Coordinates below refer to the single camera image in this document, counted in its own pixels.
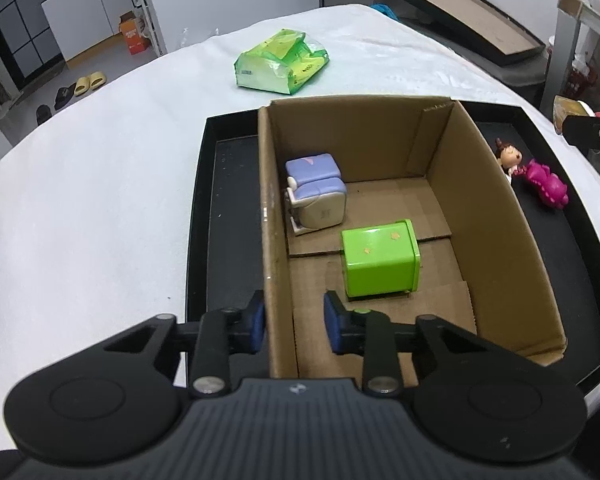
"gray floor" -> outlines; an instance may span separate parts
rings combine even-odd
[[[78,81],[79,77],[89,76],[98,70],[104,72],[107,76],[107,83],[109,83],[155,58],[154,51],[150,47],[144,52],[132,56],[126,44],[120,41],[73,69],[65,66],[58,76],[9,110],[5,117],[0,119],[0,129],[9,142],[15,146],[38,127],[36,109],[40,105],[48,105],[51,113],[57,113],[54,110],[54,104],[60,87],[70,86]],[[80,97],[74,97],[62,110],[90,94],[91,91],[88,91]]]

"black tray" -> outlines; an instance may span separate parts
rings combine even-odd
[[[600,243],[582,202],[555,155],[518,107],[462,103],[487,142],[511,142],[547,164],[570,186],[564,211],[541,205],[535,192],[514,181],[554,288],[568,338],[553,368],[585,393],[600,382]],[[257,111],[209,118],[198,160],[187,264],[187,319],[206,310],[242,308],[262,288],[262,238],[258,179]],[[232,356],[234,386],[268,373],[268,354]]]
[[[441,9],[437,5],[431,3],[428,0],[404,0],[408,4],[422,10],[424,13],[428,14],[432,19],[441,23],[445,27],[449,28],[454,34],[458,36],[465,45],[477,52],[481,56],[486,59],[494,62],[496,65],[505,66],[508,64],[516,63],[522,61],[524,59],[528,59],[529,57],[536,56],[540,52],[542,52],[545,48],[544,43],[535,36],[528,28],[524,27],[524,25],[518,23],[512,17],[510,17],[505,12],[502,12],[498,7],[494,6],[487,0],[480,0],[491,9],[495,10],[499,13],[503,18],[511,22],[517,28],[522,30],[526,35],[532,38],[538,45],[530,48],[528,50],[522,50],[520,52],[515,52],[513,54],[504,54],[497,46],[495,46],[490,41],[486,40],[482,37],[478,32],[469,28],[465,25],[461,20],[458,20],[455,16],[452,16],[445,10]]]

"toy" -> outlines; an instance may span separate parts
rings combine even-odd
[[[342,232],[350,298],[418,288],[420,250],[411,220]]]
[[[508,142],[502,142],[499,138],[496,139],[496,158],[509,177],[517,172],[518,166],[522,163],[520,150]]]
[[[533,159],[521,174],[528,183],[536,188],[540,200],[545,205],[562,209],[569,203],[567,185],[555,173],[551,173],[548,166],[538,164]]]
[[[328,153],[296,158],[286,163],[286,197],[296,236],[342,222],[347,187]]]

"green box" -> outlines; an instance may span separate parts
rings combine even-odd
[[[417,290],[420,250],[411,220],[343,231],[342,246],[350,298]]]

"cardboard box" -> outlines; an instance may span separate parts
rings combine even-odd
[[[547,365],[566,338],[536,242],[493,152],[448,98],[335,96],[273,101],[258,113],[262,249],[273,377],[354,377],[362,359],[331,353],[322,295],[395,322],[437,314]],[[292,158],[331,153],[347,184],[342,225],[287,237],[281,182]],[[421,253],[411,294],[347,300],[340,231],[413,221]],[[416,384],[408,354],[406,384]]]
[[[144,52],[149,47],[150,42],[147,38],[140,36],[138,27],[136,26],[136,16],[133,12],[129,11],[120,16],[120,32],[125,38],[126,46],[129,48],[131,54],[138,54]]]

